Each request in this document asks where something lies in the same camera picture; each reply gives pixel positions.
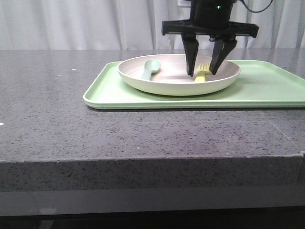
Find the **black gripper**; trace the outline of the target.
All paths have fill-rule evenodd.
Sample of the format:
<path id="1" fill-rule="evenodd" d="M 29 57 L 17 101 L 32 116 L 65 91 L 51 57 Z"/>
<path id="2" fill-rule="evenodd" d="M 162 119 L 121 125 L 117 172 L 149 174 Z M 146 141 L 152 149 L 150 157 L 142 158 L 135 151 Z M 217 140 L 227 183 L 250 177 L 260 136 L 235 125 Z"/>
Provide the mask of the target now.
<path id="1" fill-rule="evenodd" d="M 193 77 L 199 43 L 196 35 L 250 36 L 255 38 L 259 26 L 230 21 L 234 0 L 192 0 L 190 18 L 187 20 L 163 21 L 162 35 L 182 34 L 186 57 L 187 74 Z M 235 37 L 220 37 L 214 41 L 210 72 L 216 75 L 219 67 L 236 47 Z"/>

